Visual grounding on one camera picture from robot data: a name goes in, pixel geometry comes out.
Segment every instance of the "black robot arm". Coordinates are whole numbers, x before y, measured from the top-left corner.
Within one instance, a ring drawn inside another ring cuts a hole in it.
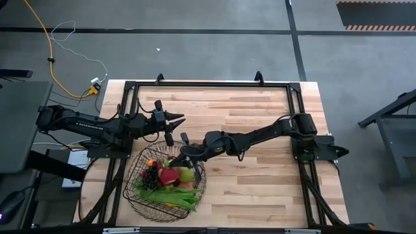
[[[155,109],[151,117],[147,118],[141,113],[132,116],[120,114],[119,111],[110,119],[91,116],[60,105],[39,108],[36,121],[41,133],[64,129],[78,133],[96,140],[96,144],[103,144],[106,148],[122,148],[129,139],[145,137],[160,131],[165,132],[168,145],[173,144],[172,131],[185,119],[166,123],[183,117],[183,114],[171,114],[163,111],[161,101],[155,102]]]
[[[207,161],[223,153],[230,156],[238,156],[242,161],[244,153],[253,145],[264,141],[287,136],[292,138],[296,145],[296,151],[304,155],[314,155],[318,152],[334,153],[341,157],[348,153],[347,149],[332,146],[331,142],[319,142],[317,140],[317,128],[313,123],[310,114],[300,113],[285,115],[278,118],[273,124],[254,130],[249,133],[226,133],[223,131],[209,131],[205,134],[202,144],[189,144],[185,133],[181,134],[185,146],[181,148],[181,153],[176,157],[170,166],[186,166],[194,168],[196,179],[200,179],[198,167],[200,161]]]

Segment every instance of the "dark grapes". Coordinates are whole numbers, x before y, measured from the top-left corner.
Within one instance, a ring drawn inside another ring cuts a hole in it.
[[[157,161],[153,162],[153,164],[146,169],[146,171],[142,174],[142,181],[143,181],[143,189],[146,190],[155,190],[157,187]]]

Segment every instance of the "black metal frame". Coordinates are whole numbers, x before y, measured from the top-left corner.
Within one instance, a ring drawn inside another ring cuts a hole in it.
[[[358,125],[361,128],[366,128],[370,124],[377,124],[378,129],[380,131],[380,135],[383,139],[384,146],[388,154],[390,154],[395,161],[400,179],[398,181],[380,183],[381,189],[390,189],[392,187],[406,185],[416,185],[416,177],[411,176],[407,164],[405,162],[406,157],[414,156],[394,154],[391,147],[392,142],[390,142],[390,140],[388,139],[384,126],[385,119],[416,119],[416,115],[394,114],[399,110],[409,107],[414,102],[416,102],[416,89],[408,93],[403,93],[402,95],[398,96],[397,100],[395,100],[394,102],[388,104],[386,107],[365,118],[363,121],[358,122]]]
[[[258,71],[255,75],[255,79],[252,82],[241,82],[241,81],[213,81],[213,82],[194,82],[194,81],[167,81],[164,80],[163,74],[159,74],[156,81],[126,81],[124,84],[124,90],[123,90],[123,98],[122,98],[122,111],[125,110],[125,107],[127,105],[127,97],[129,95],[130,90],[134,90],[133,92],[133,100],[135,100],[138,97],[138,90],[141,86],[161,86],[161,87],[173,87],[173,86],[193,86],[193,87],[268,87],[268,88],[284,88],[287,93],[287,101],[289,104],[289,113],[294,114],[295,113],[295,106],[294,106],[294,97],[293,92],[296,94],[296,99],[299,106],[300,112],[305,112],[303,97],[302,97],[302,90],[300,87],[300,83],[279,83],[279,82],[272,82],[272,83],[266,83],[264,82],[263,76],[261,75],[261,72]],[[132,101],[130,112],[135,110],[135,101]],[[114,202],[112,206],[112,212],[109,219],[109,223],[114,224],[116,223],[117,218],[117,212],[118,212],[118,205],[121,198],[121,189],[122,189],[122,181],[123,181],[123,175],[125,171],[125,165],[126,165],[126,159],[122,159],[120,162],[120,167],[118,169],[118,172],[116,174],[116,177],[112,179],[114,167],[115,167],[116,159],[110,159],[109,163],[109,169],[107,172],[107,178],[105,181],[105,188],[104,193],[111,193],[112,191],[109,191],[111,189],[111,185],[114,182],[114,180],[118,180],[116,185],[116,193],[114,195]],[[301,178],[301,185],[302,185],[302,192],[304,195],[304,204],[305,204],[305,212],[307,216],[307,223],[308,226],[315,225],[316,222],[313,218],[312,214],[312,208],[311,208],[311,201],[309,198],[309,189],[313,190],[313,194],[316,196],[320,196],[318,198],[318,215],[319,215],[319,224],[326,224],[325,214],[324,214],[324,208],[328,208],[328,204],[325,203],[324,199],[320,195],[320,189],[319,189],[319,182],[318,182],[318,176],[317,176],[317,170],[315,167],[315,163],[312,161],[312,163],[309,163],[309,167],[311,169],[311,177],[309,177],[306,174],[306,169],[304,167],[304,163],[298,159],[298,166],[301,171],[300,178]],[[102,208],[99,212],[99,218],[98,222],[103,223],[105,219],[105,211],[107,209],[107,202],[105,202],[102,205]]]
[[[36,169],[59,177],[82,181],[86,171],[78,166],[48,157],[42,153],[31,150],[27,157],[26,168]]]
[[[15,69],[0,69],[0,78],[15,77],[15,78],[31,78],[33,71],[31,70],[15,70]]]

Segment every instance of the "gray floor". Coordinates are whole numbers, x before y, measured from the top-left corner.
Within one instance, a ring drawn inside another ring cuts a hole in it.
[[[343,30],[335,1],[292,0],[298,30]],[[47,27],[75,20],[78,27],[142,29],[288,29],[284,0],[89,0],[33,1]],[[0,25],[37,27],[23,1],[10,1]],[[341,159],[341,183],[351,222],[416,232],[416,190],[382,192],[378,183],[397,175],[378,129],[357,122],[415,88],[414,37],[301,36],[308,81],[320,87],[330,131],[350,150]],[[290,36],[189,34],[75,34],[64,45],[102,60],[109,79],[253,79],[299,81]],[[80,94],[103,68],[54,45],[55,74]],[[0,67],[33,70],[33,80],[51,80],[49,51],[42,33],[0,32]],[[57,86],[55,91],[63,94]],[[68,100],[52,95],[68,103]],[[93,102],[78,111],[95,114]],[[63,142],[83,136],[56,132]],[[42,135],[37,142],[52,142]],[[45,146],[36,146],[44,151]],[[47,222],[48,214],[40,220]],[[49,224],[65,223],[54,217]]]

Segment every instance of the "wooden tabletop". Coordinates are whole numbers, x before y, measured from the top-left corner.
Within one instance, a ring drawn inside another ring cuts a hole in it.
[[[125,80],[110,80],[105,92],[101,117],[110,118],[121,102]],[[301,83],[305,111],[313,117],[320,135],[328,133],[318,84]],[[164,110],[185,114],[187,119],[173,133],[175,140],[186,132],[191,142],[201,142],[208,131],[246,133],[272,124],[289,112],[283,88],[226,87],[141,87],[140,102],[154,108],[160,99]],[[293,159],[289,137],[279,137],[252,146],[245,158],[218,156],[205,163],[207,188],[197,212],[172,223],[157,223],[142,218],[121,197],[118,226],[182,226],[239,228],[306,228],[304,200],[297,163]],[[148,143],[136,140],[131,161]],[[107,175],[108,159],[99,159],[86,175],[82,189],[83,216],[101,196]],[[348,223],[343,192],[334,165],[317,161],[323,197],[339,218]],[[313,212],[318,222],[315,200]],[[112,206],[109,200],[106,220]]]

